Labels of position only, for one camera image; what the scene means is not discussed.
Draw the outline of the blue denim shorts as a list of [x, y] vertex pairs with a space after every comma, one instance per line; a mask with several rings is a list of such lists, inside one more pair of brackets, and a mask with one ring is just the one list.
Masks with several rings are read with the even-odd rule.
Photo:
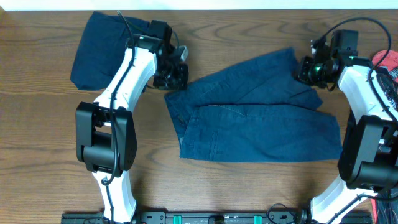
[[233, 65], [165, 96], [180, 157], [215, 162], [339, 158], [340, 127], [317, 92], [292, 78], [292, 48]]

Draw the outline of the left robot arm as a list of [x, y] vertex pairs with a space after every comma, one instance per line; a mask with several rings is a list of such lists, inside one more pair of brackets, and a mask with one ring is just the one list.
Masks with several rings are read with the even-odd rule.
[[142, 34], [129, 33], [124, 59], [93, 103], [75, 112], [76, 156], [96, 179], [104, 202], [102, 223], [131, 223], [136, 210], [129, 170], [137, 151], [132, 114], [149, 80], [155, 89], [187, 87], [188, 49], [172, 45], [172, 28], [153, 20]]

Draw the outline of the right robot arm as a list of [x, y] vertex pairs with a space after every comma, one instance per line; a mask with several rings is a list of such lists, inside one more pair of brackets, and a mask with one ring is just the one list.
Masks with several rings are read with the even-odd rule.
[[294, 78], [326, 88], [332, 83], [345, 95], [350, 115], [338, 161], [338, 177], [307, 209], [297, 223], [342, 223], [363, 200], [383, 201], [397, 187], [397, 92], [387, 72], [359, 57], [358, 32], [336, 30], [330, 44], [312, 41], [312, 56], [304, 57]]

